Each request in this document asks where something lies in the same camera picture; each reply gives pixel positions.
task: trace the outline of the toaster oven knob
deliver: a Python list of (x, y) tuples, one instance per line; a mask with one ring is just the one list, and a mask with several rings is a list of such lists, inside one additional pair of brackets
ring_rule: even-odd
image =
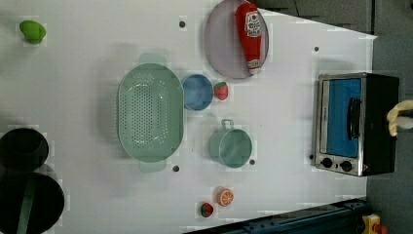
[(340, 164), (340, 167), (343, 169), (344, 172), (349, 172), (352, 170), (352, 163), (349, 161), (344, 161), (342, 164)]
[(326, 168), (331, 168), (331, 166), (333, 165), (333, 161), (331, 161), (331, 159), (329, 158), (324, 158), (321, 161), (322, 165), (325, 166)]

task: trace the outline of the toaster oven door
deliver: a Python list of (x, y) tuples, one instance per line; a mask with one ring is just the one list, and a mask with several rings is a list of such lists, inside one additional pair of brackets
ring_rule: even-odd
[(323, 81), (321, 153), (357, 158), (360, 100), (361, 79)]

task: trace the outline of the blue bowl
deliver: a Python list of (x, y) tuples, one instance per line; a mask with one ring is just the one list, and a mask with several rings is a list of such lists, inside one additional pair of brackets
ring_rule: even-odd
[(182, 84), (184, 91), (185, 108), (203, 110), (212, 102), (213, 87), (203, 75), (191, 75)]

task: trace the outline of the pan handle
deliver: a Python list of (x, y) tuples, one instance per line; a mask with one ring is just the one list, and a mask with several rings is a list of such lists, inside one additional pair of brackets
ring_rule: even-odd
[(234, 129), (234, 121), (232, 120), (232, 119), (223, 119), (222, 121), (221, 121), (221, 124), (222, 124), (222, 128), (224, 129), (224, 130), (227, 130), (228, 128), (227, 128), (227, 126), (226, 126), (226, 122), (229, 122), (230, 123), (230, 129)]

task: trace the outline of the orange slice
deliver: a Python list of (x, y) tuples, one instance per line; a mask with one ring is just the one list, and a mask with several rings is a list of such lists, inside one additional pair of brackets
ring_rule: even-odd
[(218, 204), (226, 207), (234, 200), (234, 193), (228, 188), (222, 188), (218, 193)]

